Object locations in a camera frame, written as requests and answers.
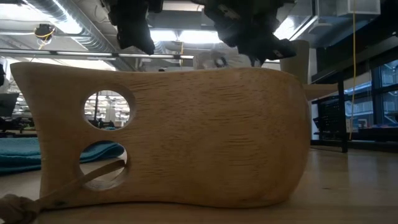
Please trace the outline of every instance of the hole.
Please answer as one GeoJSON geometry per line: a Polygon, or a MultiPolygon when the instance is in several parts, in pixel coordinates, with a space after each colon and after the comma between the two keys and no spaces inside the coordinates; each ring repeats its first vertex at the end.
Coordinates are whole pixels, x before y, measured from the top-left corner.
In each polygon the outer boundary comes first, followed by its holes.
{"type": "Polygon", "coordinates": [[[117,130],[130,120],[130,106],[125,97],[111,90],[92,94],[85,103],[85,118],[96,128],[117,130]]]}
{"type": "MultiPolygon", "coordinates": [[[[99,141],[89,145],[80,154],[80,170],[85,175],[119,159],[122,159],[124,164],[128,165],[127,157],[125,148],[119,143],[114,141],[99,141]]],[[[85,186],[92,190],[111,189],[121,184],[126,178],[126,174],[127,169],[125,166],[101,177],[97,177],[87,182],[85,186]]]]}

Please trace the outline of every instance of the table surface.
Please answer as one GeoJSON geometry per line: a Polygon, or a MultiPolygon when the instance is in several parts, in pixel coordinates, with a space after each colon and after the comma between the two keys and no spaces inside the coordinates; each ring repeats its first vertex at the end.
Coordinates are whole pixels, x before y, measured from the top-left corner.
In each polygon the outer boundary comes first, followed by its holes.
{"type": "MultiPolygon", "coordinates": [[[[92,170],[109,161],[83,164],[92,170]]],[[[40,171],[0,177],[5,194],[37,199],[40,171]]],[[[398,154],[312,149],[290,200],[262,208],[117,203],[46,211],[36,223],[397,223],[398,154]]]]}

